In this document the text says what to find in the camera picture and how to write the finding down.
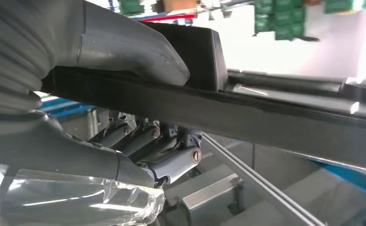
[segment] red strip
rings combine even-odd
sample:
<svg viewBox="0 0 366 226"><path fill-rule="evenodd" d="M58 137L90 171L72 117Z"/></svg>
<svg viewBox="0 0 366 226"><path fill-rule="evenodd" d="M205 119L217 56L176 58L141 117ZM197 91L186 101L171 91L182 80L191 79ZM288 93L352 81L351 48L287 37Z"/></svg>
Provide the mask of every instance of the red strip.
<svg viewBox="0 0 366 226"><path fill-rule="evenodd" d="M148 19L143 19L141 21L151 22L151 21L193 19L193 18L195 18L194 14L186 14L186 15L162 16L162 17L157 17L157 18L148 18Z"/></svg>

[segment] black metal bar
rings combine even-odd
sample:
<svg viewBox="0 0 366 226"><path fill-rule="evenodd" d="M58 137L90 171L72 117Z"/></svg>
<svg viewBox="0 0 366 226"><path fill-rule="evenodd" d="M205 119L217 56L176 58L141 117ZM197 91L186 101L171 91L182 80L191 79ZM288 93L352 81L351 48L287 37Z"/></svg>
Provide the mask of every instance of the black metal bar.
<svg viewBox="0 0 366 226"><path fill-rule="evenodd" d="M239 83L251 87L263 87L296 93L313 94L327 97L342 97L339 93L345 79L321 79L306 76L275 76L271 74L236 72L229 70L231 83Z"/></svg>
<svg viewBox="0 0 366 226"><path fill-rule="evenodd" d="M366 119L350 112L67 67L53 70L43 80L42 91L366 170Z"/></svg>

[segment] industrial machine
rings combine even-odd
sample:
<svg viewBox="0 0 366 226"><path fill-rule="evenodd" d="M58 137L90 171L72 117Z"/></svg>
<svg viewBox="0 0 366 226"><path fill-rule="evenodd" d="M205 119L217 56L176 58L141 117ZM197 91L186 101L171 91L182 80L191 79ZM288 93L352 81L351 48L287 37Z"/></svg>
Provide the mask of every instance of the industrial machine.
<svg viewBox="0 0 366 226"><path fill-rule="evenodd" d="M66 134L39 90L110 109L107 126ZM324 225L203 131L366 174L366 81L228 72L210 29L0 1L0 226L149 224L204 141L291 219Z"/></svg>

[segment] metal rail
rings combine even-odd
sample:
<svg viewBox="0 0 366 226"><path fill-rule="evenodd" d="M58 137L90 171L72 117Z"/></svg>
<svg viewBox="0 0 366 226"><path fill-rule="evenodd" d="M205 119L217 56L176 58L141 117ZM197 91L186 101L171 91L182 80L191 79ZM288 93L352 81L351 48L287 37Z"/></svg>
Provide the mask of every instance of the metal rail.
<svg viewBox="0 0 366 226"><path fill-rule="evenodd" d="M214 147L211 149L227 166L243 180L251 183L254 189L263 195L274 207L291 220L305 226L325 226L320 220L302 208L299 204L273 186L265 178L234 156L230 151L215 141L208 134L203 134L203 140Z"/></svg>
<svg viewBox="0 0 366 226"><path fill-rule="evenodd" d="M366 170L365 104L333 111L228 91L150 83L126 73L58 67L42 91L90 105L204 130Z"/></svg>

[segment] metal clamp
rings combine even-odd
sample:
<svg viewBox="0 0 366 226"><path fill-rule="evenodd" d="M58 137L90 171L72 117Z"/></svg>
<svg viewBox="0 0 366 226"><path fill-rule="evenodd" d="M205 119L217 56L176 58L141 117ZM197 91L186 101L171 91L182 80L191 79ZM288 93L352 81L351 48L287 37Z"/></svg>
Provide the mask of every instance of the metal clamp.
<svg viewBox="0 0 366 226"><path fill-rule="evenodd" d="M167 178L166 184L171 184L183 174L194 168L201 161L202 153L197 147L180 150L172 156L147 166L157 179Z"/></svg>

